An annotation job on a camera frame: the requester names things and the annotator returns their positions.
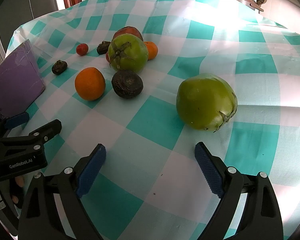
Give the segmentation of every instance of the metal screw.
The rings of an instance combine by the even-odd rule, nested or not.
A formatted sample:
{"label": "metal screw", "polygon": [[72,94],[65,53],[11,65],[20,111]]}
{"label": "metal screw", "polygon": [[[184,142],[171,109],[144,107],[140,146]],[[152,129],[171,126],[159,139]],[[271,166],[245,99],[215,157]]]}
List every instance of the metal screw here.
{"label": "metal screw", "polygon": [[229,167],[229,168],[228,168],[228,171],[229,171],[230,173],[232,173],[232,174],[234,174],[234,173],[237,172],[237,170],[236,170],[234,167]]}
{"label": "metal screw", "polygon": [[65,174],[70,174],[72,173],[73,169],[71,167],[65,168],[64,173]]}
{"label": "metal screw", "polygon": [[40,176],[41,176],[41,172],[38,172],[38,173],[36,173],[36,174],[33,175],[33,177],[35,179],[40,178]]}
{"label": "metal screw", "polygon": [[260,176],[263,177],[263,178],[266,178],[266,177],[267,177],[267,174],[266,174],[265,172],[262,171],[262,172],[260,172]]}

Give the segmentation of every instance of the tomato calyx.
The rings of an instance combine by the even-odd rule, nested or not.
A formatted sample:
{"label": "tomato calyx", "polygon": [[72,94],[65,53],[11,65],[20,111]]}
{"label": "tomato calyx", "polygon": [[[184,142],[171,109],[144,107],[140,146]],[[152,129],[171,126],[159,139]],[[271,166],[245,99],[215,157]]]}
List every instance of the tomato calyx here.
{"label": "tomato calyx", "polygon": [[237,112],[237,108],[238,108],[238,99],[236,97],[236,95],[232,92],[232,95],[234,96],[234,108],[231,114],[229,114],[229,116],[226,116],[223,112],[218,111],[220,113],[220,115],[222,116],[222,124],[219,125],[219,127],[214,131],[218,131],[226,122],[229,122],[229,120],[234,116],[234,114]]}
{"label": "tomato calyx", "polygon": [[127,59],[131,59],[133,61],[135,61],[133,58],[129,57],[124,50],[128,47],[131,47],[131,42],[127,41],[124,44],[122,44],[119,48],[117,47],[117,45],[112,41],[111,42],[111,46],[114,50],[114,54],[112,54],[111,58],[109,59],[110,64],[111,62],[114,60],[117,64],[117,68],[120,69],[120,59],[121,58],[127,58]]}

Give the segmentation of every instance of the purple cardboard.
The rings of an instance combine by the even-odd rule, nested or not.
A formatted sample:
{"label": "purple cardboard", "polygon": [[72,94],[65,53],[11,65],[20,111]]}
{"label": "purple cardboard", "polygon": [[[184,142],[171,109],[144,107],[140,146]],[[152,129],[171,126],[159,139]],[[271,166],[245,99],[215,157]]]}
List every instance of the purple cardboard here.
{"label": "purple cardboard", "polygon": [[24,112],[45,89],[31,48],[26,40],[0,64],[0,118]]}

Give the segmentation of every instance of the cherry tomato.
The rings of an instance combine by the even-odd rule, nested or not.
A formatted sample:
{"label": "cherry tomato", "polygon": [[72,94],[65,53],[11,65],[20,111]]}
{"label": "cherry tomato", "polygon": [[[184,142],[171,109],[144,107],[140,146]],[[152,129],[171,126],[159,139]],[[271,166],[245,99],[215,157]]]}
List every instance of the cherry tomato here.
{"label": "cherry tomato", "polygon": [[89,47],[87,44],[85,43],[81,43],[77,46],[77,48],[75,49],[76,53],[80,56],[86,55],[87,52],[89,50]]}
{"label": "cherry tomato", "polygon": [[108,52],[106,53],[106,60],[110,63]]}

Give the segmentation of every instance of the small orange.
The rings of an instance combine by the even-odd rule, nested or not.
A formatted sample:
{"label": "small orange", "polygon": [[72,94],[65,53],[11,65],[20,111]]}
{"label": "small orange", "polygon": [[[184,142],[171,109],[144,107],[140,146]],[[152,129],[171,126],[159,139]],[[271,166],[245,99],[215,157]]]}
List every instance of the small orange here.
{"label": "small orange", "polygon": [[146,45],[149,52],[148,60],[154,59],[158,54],[157,45],[155,45],[152,41],[144,41],[144,44]]}
{"label": "small orange", "polygon": [[82,99],[92,101],[102,96],[106,89],[106,81],[99,70],[88,67],[76,76],[74,87]]}

